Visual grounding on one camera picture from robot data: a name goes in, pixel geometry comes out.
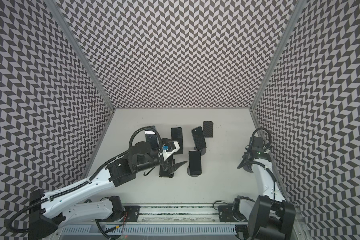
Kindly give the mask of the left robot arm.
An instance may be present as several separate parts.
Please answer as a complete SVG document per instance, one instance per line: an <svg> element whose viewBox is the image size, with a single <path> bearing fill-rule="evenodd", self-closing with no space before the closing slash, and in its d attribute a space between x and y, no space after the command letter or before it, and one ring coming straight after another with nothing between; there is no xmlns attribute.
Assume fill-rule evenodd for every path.
<svg viewBox="0 0 360 240"><path fill-rule="evenodd" d="M138 142L127 153L100 167L92 176L55 191L35 191L30 200L42 203L29 215L29 239L41 240L59 228L78 222L97 220L123 221L127 210L120 197L111 196L98 202L86 203L90 197L112 190L136 178L137 173L157 166L174 173L182 163L173 164L171 157L180 150L177 141L164 138L163 146L153 150L149 143Z"/></svg>

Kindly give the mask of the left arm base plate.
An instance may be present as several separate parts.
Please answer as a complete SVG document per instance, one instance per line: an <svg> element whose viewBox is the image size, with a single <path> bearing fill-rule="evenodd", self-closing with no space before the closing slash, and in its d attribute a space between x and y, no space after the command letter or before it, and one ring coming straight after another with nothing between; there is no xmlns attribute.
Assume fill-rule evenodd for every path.
<svg viewBox="0 0 360 240"><path fill-rule="evenodd" d="M137 222L141 207L138 205L123 206L123 211L112 213L107 219L99 220L100 223Z"/></svg>

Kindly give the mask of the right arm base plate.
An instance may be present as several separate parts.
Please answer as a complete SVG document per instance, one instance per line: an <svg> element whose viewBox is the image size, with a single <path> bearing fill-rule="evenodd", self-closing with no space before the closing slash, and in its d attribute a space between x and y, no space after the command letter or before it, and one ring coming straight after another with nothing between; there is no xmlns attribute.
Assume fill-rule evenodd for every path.
<svg viewBox="0 0 360 240"><path fill-rule="evenodd" d="M234 213L233 207L230 205L218 206L218 216L221 223L228 222L245 222L247 219L240 213Z"/></svg>

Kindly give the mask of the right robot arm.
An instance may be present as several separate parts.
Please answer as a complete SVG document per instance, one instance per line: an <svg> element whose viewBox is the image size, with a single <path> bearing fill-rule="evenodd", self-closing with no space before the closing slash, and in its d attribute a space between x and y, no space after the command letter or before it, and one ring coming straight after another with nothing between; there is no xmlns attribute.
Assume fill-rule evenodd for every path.
<svg viewBox="0 0 360 240"><path fill-rule="evenodd" d="M248 220L250 240L290 240L296 218L295 207L288 203L278 187L267 144L260 137L250 137L238 169L255 175L259 195L256 200L238 196L234 199L235 220Z"/></svg>

